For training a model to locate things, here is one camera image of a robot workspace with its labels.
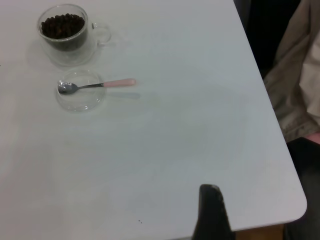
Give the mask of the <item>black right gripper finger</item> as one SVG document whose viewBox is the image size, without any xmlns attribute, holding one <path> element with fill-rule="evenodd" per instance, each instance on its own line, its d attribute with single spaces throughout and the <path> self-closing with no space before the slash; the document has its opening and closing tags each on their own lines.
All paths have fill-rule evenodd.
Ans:
<svg viewBox="0 0 320 240">
<path fill-rule="evenodd" d="M 199 188 L 198 219 L 193 240 L 234 240 L 224 198 L 216 185 L 202 184 Z"/>
</svg>

